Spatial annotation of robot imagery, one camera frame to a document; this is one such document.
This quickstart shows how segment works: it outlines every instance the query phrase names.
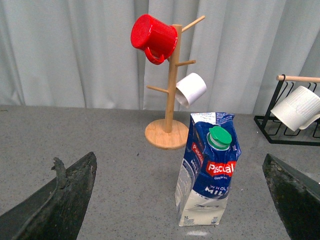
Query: milk carton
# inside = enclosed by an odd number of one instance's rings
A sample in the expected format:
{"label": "milk carton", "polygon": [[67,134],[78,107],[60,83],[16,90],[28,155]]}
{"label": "milk carton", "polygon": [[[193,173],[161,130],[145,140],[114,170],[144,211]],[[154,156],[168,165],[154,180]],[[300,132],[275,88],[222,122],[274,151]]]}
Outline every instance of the milk carton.
{"label": "milk carton", "polygon": [[218,225],[241,154],[233,114],[192,113],[175,190],[179,226]]}

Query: speckled gray surface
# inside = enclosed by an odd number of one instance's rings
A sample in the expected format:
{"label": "speckled gray surface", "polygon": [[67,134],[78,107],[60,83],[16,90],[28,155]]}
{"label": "speckled gray surface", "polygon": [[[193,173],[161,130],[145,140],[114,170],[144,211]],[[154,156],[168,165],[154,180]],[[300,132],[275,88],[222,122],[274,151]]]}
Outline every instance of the speckled gray surface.
{"label": "speckled gray surface", "polygon": [[[267,153],[320,182],[319,147],[269,144],[252,115],[234,125],[242,155],[218,226],[179,227],[175,188],[184,148],[147,143],[145,127],[162,111],[0,106],[0,215],[55,177],[53,158],[69,167],[97,157],[92,197],[78,240],[289,240],[262,164]],[[189,126],[190,114],[174,118]]]}

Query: mug tree stand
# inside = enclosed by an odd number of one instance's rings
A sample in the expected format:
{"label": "mug tree stand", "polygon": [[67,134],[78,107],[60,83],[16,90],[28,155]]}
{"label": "mug tree stand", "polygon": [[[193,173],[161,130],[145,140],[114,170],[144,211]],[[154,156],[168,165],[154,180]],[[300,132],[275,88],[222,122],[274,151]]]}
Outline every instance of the mug tree stand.
{"label": "mug tree stand", "polygon": [[188,60],[179,62],[180,56],[180,44],[181,35],[184,31],[191,28],[198,22],[202,21],[205,16],[198,18],[189,25],[182,28],[182,25],[174,24],[174,28],[177,31],[177,43],[174,52],[168,58],[169,60],[169,73],[168,73],[168,88],[163,89],[155,86],[146,87],[148,89],[156,90],[167,94],[165,118],[158,119],[151,122],[145,129],[144,134],[147,141],[160,149],[174,150],[182,148],[187,143],[189,129],[182,122],[174,120],[174,108],[175,108],[175,96],[176,96],[176,84],[178,67],[195,64],[196,60]]}

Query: white ceramic mug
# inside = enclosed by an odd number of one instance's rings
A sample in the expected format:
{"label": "white ceramic mug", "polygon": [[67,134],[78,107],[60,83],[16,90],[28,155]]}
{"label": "white ceramic mug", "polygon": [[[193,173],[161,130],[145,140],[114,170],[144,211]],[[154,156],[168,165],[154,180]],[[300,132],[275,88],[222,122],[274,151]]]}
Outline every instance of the white ceramic mug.
{"label": "white ceramic mug", "polygon": [[205,81],[196,73],[190,73],[188,76],[177,82],[175,99],[186,108],[189,108],[198,98],[207,91]]}
{"label": "white ceramic mug", "polygon": [[320,97],[299,86],[271,112],[292,131],[303,130],[320,118]]}

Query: wooden dowel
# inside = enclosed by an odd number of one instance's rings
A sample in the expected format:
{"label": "wooden dowel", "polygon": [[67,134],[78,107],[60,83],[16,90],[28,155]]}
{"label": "wooden dowel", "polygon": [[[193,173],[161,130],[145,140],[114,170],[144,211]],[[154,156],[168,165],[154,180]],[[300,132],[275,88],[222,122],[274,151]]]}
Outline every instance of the wooden dowel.
{"label": "wooden dowel", "polygon": [[147,85],[146,86],[148,89],[152,89],[152,90],[156,90],[156,91],[159,91],[159,92],[162,92],[162,93],[165,93],[165,94],[168,94],[169,91],[167,89],[163,89],[163,88],[160,88],[160,87],[156,87],[156,86],[149,86]]}
{"label": "wooden dowel", "polygon": [[191,28],[192,26],[196,25],[198,22],[202,21],[203,19],[205,19],[206,16],[201,16],[199,17],[197,20],[193,21],[192,23],[188,24],[187,26],[185,26],[184,28],[182,28],[182,33],[185,31],[185,30],[188,30],[189,28]]}
{"label": "wooden dowel", "polygon": [[175,96],[176,96],[176,84],[177,84],[177,74],[178,67],[176,66],[179,63],[179,55],[180,55],[180,43],[181,43],[181,30],[182,25],[174,24],[174,28],[178,33],[178,39],[176,43],[176,47],[170,57],[169,62],[169,73],[168,73],[168,95],[166,98],[166,108],[165,108],[165,126],[164,131],[166,133],[172,132],[172,124],[174,119],[174,109],[175,109]]}
{"label": "wooden dowel", "polygon": [[183,62],[178,62],[175,64],[176,67],[181,67],[184,65],[189,65],[189,64],[195,64],[196,60],[189,60],[189,61],[183,61]]}
{"label": "wooden dowel", "polygon": [[276,76],[278,81],[293,81],[293,82],[308,82],[308,83],[320,83],[320,77],[308,77],[308,76]]}

